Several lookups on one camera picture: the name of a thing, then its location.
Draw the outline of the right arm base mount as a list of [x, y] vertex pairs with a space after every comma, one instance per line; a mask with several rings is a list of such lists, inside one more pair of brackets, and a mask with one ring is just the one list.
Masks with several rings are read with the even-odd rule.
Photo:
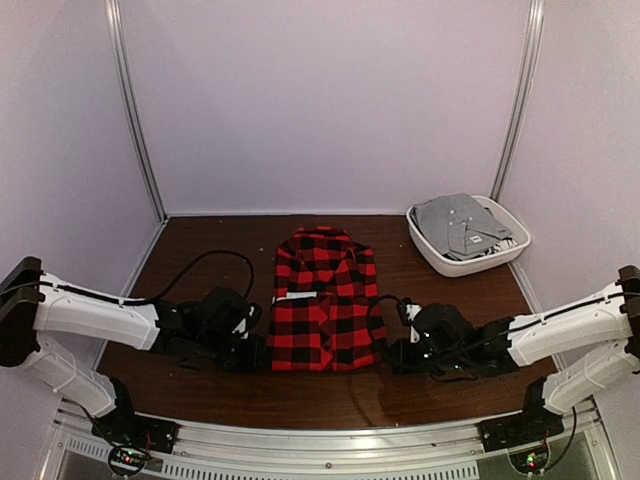
[[539, 378], [527, 388], [524, 408], [520, 413], [484, 420], [478, 428], [486, 453], [543, 442], [565, 430], [563, 416], [545, 408], [543, 384]]

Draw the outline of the white plastic tub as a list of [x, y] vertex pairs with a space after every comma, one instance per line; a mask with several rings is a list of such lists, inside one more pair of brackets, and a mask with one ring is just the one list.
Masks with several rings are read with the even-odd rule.
[[515, 260], [531, 235], [492, 199], [459, 193], [431, 198], [405, 213], [411, 240], [439, 274], [457, 278]]

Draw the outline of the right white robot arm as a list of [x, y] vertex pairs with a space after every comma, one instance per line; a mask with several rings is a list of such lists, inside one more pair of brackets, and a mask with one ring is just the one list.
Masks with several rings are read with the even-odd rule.
[[453, 305], [398, 301], [406, 339], [376, 350], [399, 374], [456, 373], [493, 378], [542, 359], [590, 346], [580, 360], [534, 382], [526, 409], [513, 419], [519, 440], [535, 440], [577, 403], [639, 371], [639, 269], [628, 265], [601, 291], [555, 310], [517, 315], [474, 327]]

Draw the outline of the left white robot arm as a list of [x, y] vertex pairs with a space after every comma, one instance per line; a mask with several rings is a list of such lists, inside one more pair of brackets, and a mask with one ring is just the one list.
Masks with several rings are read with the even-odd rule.
[[26, 257], [1, 282], [1, 364], [32, 372], [83, 407], [123, 444], [144, 433], [127, 388], [97, 373], [52, 338], [62, 332], [166, 356], [201, 357], [224, 371], [264, 363], [266, 340], [254, 334], [259, 305], [216, 287], [200, 301], [118, 297], [73, 285]]

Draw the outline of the red black plaid shirt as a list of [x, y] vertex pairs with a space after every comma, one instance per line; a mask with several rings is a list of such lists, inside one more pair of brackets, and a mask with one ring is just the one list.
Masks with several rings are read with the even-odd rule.
[[300, 228], [276, 249], [267, 350], [279, 372], [349, 372], [387, 339], [374, 251], [343, 229]]

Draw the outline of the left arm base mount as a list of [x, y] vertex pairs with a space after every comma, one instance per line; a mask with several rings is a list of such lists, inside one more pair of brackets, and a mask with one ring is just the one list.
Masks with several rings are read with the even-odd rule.
[[170, 454], [178, 433], [177, 423], [137, 414], [127, 387], [113, 380], [115, 409], [102, 417], [92, 417], [92, 434], [110, 444], [136, 447]]

